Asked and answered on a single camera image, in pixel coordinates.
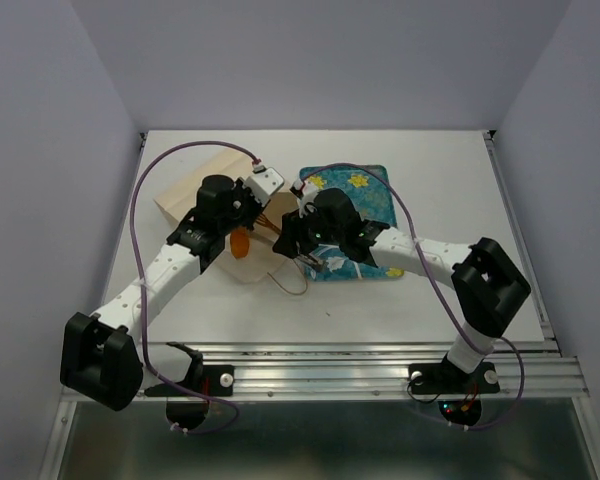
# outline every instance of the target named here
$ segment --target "yellow flower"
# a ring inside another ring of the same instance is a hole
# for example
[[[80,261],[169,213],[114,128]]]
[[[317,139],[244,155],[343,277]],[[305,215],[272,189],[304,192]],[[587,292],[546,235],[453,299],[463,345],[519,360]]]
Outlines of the yellow flower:
[[[401,277],[402,275],[404,275],[404,270],[399,268],[390,268],[387,271],[387,277]]]
[[[360,187],[368,187],[369,186],[369,177],[365,177],[364,175],[351,175],[351,178],[348,182],[356,188]]]
[[[324,186],[327,184],[327,181],[324,178],[318,177],[317,175],[310,176],[309,181],[318,188],[324,188]]]

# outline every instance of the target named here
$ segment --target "robotic arm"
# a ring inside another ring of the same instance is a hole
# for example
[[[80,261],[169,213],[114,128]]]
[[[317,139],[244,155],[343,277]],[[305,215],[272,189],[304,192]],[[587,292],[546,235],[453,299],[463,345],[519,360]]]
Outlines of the robotic arm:
[[[283,184],[280,174],[263,165],[256,166],[245,181],[221,175],[204,179],[196,207],[146,269],[142,282],[148,292],[149,323],[223,251],[226,235],[238,227],[253,228]],[[320,244],[337,245],[358,263],[425,275],[413,239],[388,224],[363,220],[341,190],[317,191],[303,182],[294,184],[292,192],[300,207],[283,216],[274,252],[319,268],[311,253]],[[435,281],[455,289],[466,319],[465,334],[481,352],[459,336],[439,365],[424,366],[428,367],[426,382],[420,382],[420,392],[414,389],[414,393],[464,392],[530,287],[493,240],[482,238],[475,245],[418,243]],[[141,280],[136,279],[91,316],[76,313],[65,327],[61,382],[113,410],[126,407],[140,389],[160,383],[145,372],[136,350],[141,337],[140,293]],[[154,359],[160,370],[197,391],[202,355],[177,343],[162,351],[164,359]]]

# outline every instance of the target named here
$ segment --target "orange object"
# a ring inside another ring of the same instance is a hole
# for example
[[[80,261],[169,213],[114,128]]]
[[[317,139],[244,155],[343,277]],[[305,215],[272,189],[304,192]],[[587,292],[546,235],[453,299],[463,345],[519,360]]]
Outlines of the orange object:
[[[231,255],[234,258],[244,258],[249,254],[249,234],[244,227],[236,228],[229,236]]]

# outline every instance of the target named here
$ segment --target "metal frame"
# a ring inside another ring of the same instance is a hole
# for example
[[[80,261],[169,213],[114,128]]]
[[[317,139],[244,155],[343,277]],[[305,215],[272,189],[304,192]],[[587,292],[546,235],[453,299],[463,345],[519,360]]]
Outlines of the metal frame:
[[[533,272],[522,232],[510,203],[498,165],[491,135],[484,132],[502,200],[514,234],[523,268],[532,285],[545,340],[521,342],[526,370],[525,398],[571,398],[592,459],[600,478],[600,430],[591,410],[589,391],[576,358],[560,353]],[[406,379],[412,363],[439,361],[450,348],[447,343],[426,344],[192,344],[204,353],[205,363],[230,363],[236,367],[234,396],[237,402],[279,401],[404,401]],[[519,367],[504,343],[497,343],[489,357],[496,365],[502,387],[494,398],[515,397]],[[164,401],[140,393],[135,401]],[[40,479],[57,478],[77,402],[91,401],[64,389]]]

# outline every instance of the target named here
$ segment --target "beige cord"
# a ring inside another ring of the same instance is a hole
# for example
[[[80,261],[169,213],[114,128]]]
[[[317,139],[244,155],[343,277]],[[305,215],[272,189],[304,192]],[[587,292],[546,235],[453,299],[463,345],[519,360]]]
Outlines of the beige cord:
[[[298,269],[298,272],[300,272],[300,275],[302,276],[302,280],[304,280],[304,290],[302,290],[301,292],[292,292],[291,290],[288,290],[286,287],[284,287],[278,280],[276,280],[276,277],[271,275],[269,272],[267,272],[267,275],[269,275],[269,278],[271,278],[271,280],[273,280],[275,282],[275,284],[278,285],[278,287],[280,287],[280,290],[282,290],[285,293],[288,293],[289,295],[295,295],[295,296],[299,297],[299,296],[302,296],[305,293],[307,293],[307,290],[309,290],[309,281],[307,280],[307,277],[304,275],[302,268],[300,268],[300,265],[298,265],[293,260],[291,260],[291,262],[296,266],[296,268]]]

